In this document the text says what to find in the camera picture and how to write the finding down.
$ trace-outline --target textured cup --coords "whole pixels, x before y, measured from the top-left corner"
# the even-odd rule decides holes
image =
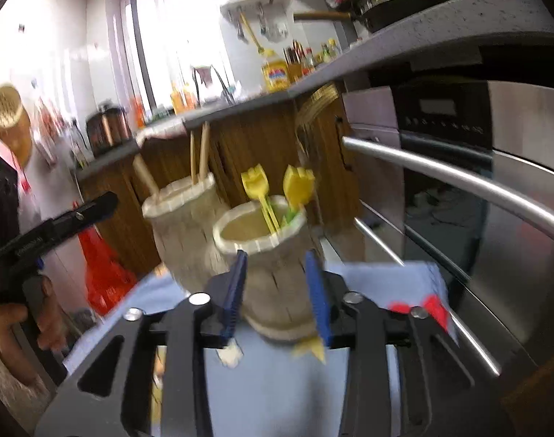
[[[271,197],[278,219],[287,210],[283,196]],[[229,210],[214,225],[214,243],[224,258],[217,273],[227,270],[238,250],[248,254],[243,316],[261,335],[294,341],[314,335],[315,321],[305,280],[304,256],[321,246],[314,243],[305,211],[270,234],[260,204],[248,202]]]
[[[189,292],[203,291],[218,269],[211,264],[212,226],[228,211],[212,173],[195,185],[191,178],[172,182],[159,196],[146,199],[142,211],[152,224],[157,252],[174,279]]]

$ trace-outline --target blue tablecloth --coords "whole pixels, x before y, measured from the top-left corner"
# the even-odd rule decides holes
[[[341,274],[348,288],[380,307],[400,301],[416,305],[437,294],[447,304],[447,289],[435,264],[398,265],[327,263]],[[130,307],[147,314],[173,308],[187,296],[170,274],[151,274],[88,331],[65,361],[69,372],[84,360],[106,332]],[[453,324],[449,331],[454,337]],[[215,437],[334,437],[342,415],[346,386],[347,350],[327,350],[326,364],[313,355],[293,357],[292,346],[263,340],[245,322],[235,338],[243,358],[234,369],[224,366],[215,350],[205,350],[206,379]],[[400,432],[400,387],[394,348],[387,347],[392,435]]]

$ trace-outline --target window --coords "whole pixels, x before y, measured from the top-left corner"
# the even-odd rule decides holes
[[[133,92],[145,108],[171,106],[171,83],[193,87],[192,66],[214,66],[234,83],[214,0],[127,0],[123,3]]]

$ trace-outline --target oven control panel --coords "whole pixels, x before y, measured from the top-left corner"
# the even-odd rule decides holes
[[[487,82],[418,82],[392,87],[398,128],[492,149]]]

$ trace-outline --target frying pan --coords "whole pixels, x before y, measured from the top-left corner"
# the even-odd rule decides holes
[[[369,32],[376,32],[396,21],[449,0],[378,0],[358,15],[354,11],[308,11],[293,13],[293,21],[360,21]]]

